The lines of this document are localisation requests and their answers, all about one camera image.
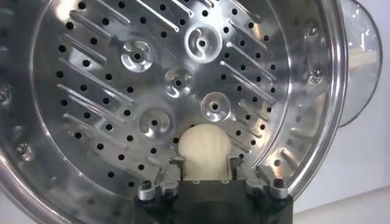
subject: circular indentation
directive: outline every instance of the circular indentation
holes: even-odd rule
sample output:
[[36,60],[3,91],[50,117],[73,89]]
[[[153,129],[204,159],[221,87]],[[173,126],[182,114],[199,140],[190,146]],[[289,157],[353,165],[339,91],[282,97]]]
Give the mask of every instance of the circular indentation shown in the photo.
[[73,30],[73,28],[74,28],[74,25],[73,25],[72,22],[67,22],[67,23],[65,24],[65,26],[66,26],[66,28],[67,28],[68,30]]
[[84,113],[84,118],[85,119],[88,119],[88,118],[90,118],[91,117],[91,114],[89,113],[89,112],[85,112]]
[[77,139],[80,139],[82,137],[82,134],[80,132],[76,132],[74,134],[74,137],[77,138]]
[[66,51],[66,47],[64,45],[59,45],[58,48],[59,48],[58,51],[61,53],[64,53]]
[[126,139],[127,139],[127,141],[131,142],[131,141],[134,140],[134,137],[133,137],[132,135],[128,135],[128,136],[126,137]]
[[99,150],[102,150],[102,149],[104,149],[104,145],[101,144],[101,143],[99,143],[99,144],[96,146],[96,148],[99,149]]
[[88,89],[88,87],[86,85],[81,85],[80,86],[80,90],[83,91],[83,92],[86,91],[87,89]]
[[280,160],[279,159],[275,159],[275,161],[274,161],[274,166],[276,166],[276,167],[278,167],[278,166],[280,166]]
[[162,108],[149,108],[141,113],[140,130],[149,138],[161,139],[173,129],[171,118]]
[[79,9],[85,9],[85,7],[86,7],[87,5],[85,5],[84,2],[79,2],[77,6],[79,7]]
[[202,114],[212,122],[223,121],[230,114],[229,98],[223,93],[212,92],[203,98],[200,105]]
[[141,73],[152,66],[153,53],[145,41],[129,41],[123,45],[121,60],[128,70]]
[[193,75],[186,69],[174,68],[165,74],[165,91],[173,98],[187,96],[193,86]]
[[110,24],[110,20],[107,19],[107,18],[103,18],[103,19],[102,19],[102,24],[107,26],[107,25]]
[[111,74],[106,74],[105,75],[105,79],[108,80],[108,81],[111,81],[112,80],[112,75]]
[[98,43],[98,39],[96,39],[95,37],[93,37],[93,38],[90,39],[90,43],[91,43],[92,45],[96,45],[96,44]]
[[65,106],[67,106],[68,101],[67,100],[61,100],[60,104],[65,107]]
[[118,2],[118,7],[123,9],[125,7],[124,2],[122,2],[122,1]]
[[57,76],[58,78],[62,78],[63,77],[63,72],[62,71],[57,71],[55,73],[55,76]]
[[103,98],[103,103],[104,104],[109,104],[110,103],[110,99],[107,98],[107,97]]
[[84,67],[88,67],[89,65],[91,65],[91,62],[88,61],[88,60],[83,60],[83,66]]
[[188,29],[185,35],[185,50],[196,62],[209,63],[219,55],[222,37],[209,26]]
[[145,24],[146,23],[146,18],[142,16],[140,18],[140,23]]
[[105,126],[105,129],[107,130],[107,131],[112,131],[112,124],[107,124],[106,126]]
[[130,112],[130,110],[124,110],[124,111],[123,111],[123,114],[124,114],[125,116],[130,116],[131,112]]

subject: hole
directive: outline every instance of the hole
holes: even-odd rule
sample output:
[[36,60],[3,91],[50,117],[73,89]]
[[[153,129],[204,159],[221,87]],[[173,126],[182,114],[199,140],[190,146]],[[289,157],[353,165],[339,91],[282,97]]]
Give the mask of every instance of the hole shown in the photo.
[[68,101],[66,101],[66,100],[61,100],[61,101],[60,101],[60,104],[63,105],[63,106],[65,107],[65,106],[67,106]]
[[110,20],[108,20],[107,18],[103,18],[102,19],[102,24],[107,26],[107,25],[110,24]]
[[67,28],[68,30],[73,30],[73,28],[74,28],[74,25],[73,25],[72,22],[67,22],[67,23],[65,24],[65,26],[66,26],[66,28]]
[[82,137],[82,134],[80,132],[76,132],[74,134],[74,137],[77,138],[77,139],[80,139]]
[[280,160],[279,159],[275,159],[274,166],[280,166]]
[[88,67],[90,64],[91,64],[91,62],[88,61],[88,60],[84,60],[84,61],[83,61],[84,67]]
[[109,173],[108,173],[108,177],[109,178],[113,178],[115,176],[115,173],[114,172],[112,172],[112,171],[109,171]]
[[129,142],[131,142],[131,141],[134,140],[134,137],[133,137],[132,135],[128,135],[128,136],[126,137],[126,139],[127,139]]
[[201,46],[201,47],[206,46],[206,41],[201,40],[201,41],[199,42],[199,46]]
[[91,43],[92,45],[96,45],[96,44],[98,43],[98,39],[96,39],[95,37],[93,37],[93,38],[90,39],[90,43]]
[[125,6],[125,5],[124,5],[124,2],[118,2],[118,7],[119,7],[119,8],[123,9],[124,6]]
[[164,4],[161,4],[161,5],[160,5],[160,10],[161,10],[161,11],[165,11],[165,10],[166,10],[166,7],[165,7]]
[[161,32],[161,37],[162,37],[162,38],[166,38],[166,32],[165,32],[165,31],[162,31],[162,32]]
[[99,150],[102,150],[104,148],[104,145],[99,143],[97,146],[96,146],[97,149]]
[[64,53],[66,51],[66,47],[64,45],[59,45],[58,48],[61,53]]
[[218,110],[218,104],[216,104],[216,103],[214,103],[212,106],[211,106],[211,108],[213,109],[213,110]]
[[131,112],[129,110],[125,110],[125,111],[123,111],[123,114],[125,116],[130,116]]
[[184,25],[185,25],[185,19],[179,20],[179,24],[182,25],[182,26],[184,26]]
[[88,204],[88,205],[94,205],[94,204],[95,204],[95,200],[93,200],[93,199],[88,199],[87,204]]
[[134,58],[135,58],[136,60],[141,59],[141,54],[140,54],[140,53],[135,53],[135,54],[134,54]]
[[105,129],[107,129],[107,131],[111,131],[112,130],[112,125],[111,124],[107,124],[105,126]]
[[78,6],[79,6],[79,9],[85,9],[85,7],[86,7],[84,2],[79,2]]
[[83,91],[83,92],[86,91],[87,89],[88,89],[88,87],[86,85],[81,85],[80,86],[80,90]]
[[103,98],[103,103],[104,104],[109,104],[110,103],[110,99],[107,98],[107,97]]
[[131,86],[127,87],[127,92],[128,92],[128,93],[132,93],[132,92],[134,92],[134,89],[133,89],[133,87],[131,87]]
[[112,75],[111,74],[106,74],[105,75],[105,79],[107,79],[108,81],[112,80]]
[[62,78],[63,77],[63,72],[62,71],[57,71],[55,73],[55,75],[58,77],[58,78]]
[[91,114],[90,113],[88,113],[88,112],[85,112],[84,113],[84,118],[85,119],[88,119],[88,118],[90,118],[91,117]]
[[145,24],[145,23],[146,23],[146,18],[142,16],[142,17],[140,18],[140,22],[141,22],[142,24]]

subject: white dumpling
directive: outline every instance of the white dumpling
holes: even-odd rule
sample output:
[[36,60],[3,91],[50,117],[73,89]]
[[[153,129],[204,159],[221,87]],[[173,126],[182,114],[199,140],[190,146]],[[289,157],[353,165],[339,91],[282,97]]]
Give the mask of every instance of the white dumpling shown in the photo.
[[227,134],[215,125],[188,129],[179,142],[179,153],[185,159],[184,179],[229,180],[231,147]]

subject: stainless steel surface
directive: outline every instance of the stainless steel surface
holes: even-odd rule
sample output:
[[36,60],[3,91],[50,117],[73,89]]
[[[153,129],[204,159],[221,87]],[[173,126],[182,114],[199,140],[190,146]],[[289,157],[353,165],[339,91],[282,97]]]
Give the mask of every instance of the stainless steel surface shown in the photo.
[[39,222],[129,222],[137,187],[203,123],[297,197],[338,126],[348,61],[337,0],[0,7],[0,183]]
[[349,81],[340,126],[354,121],[370,102],[379,82],[383,53],[379,31],[369,12],[354,0],[342,0],[349,48]]

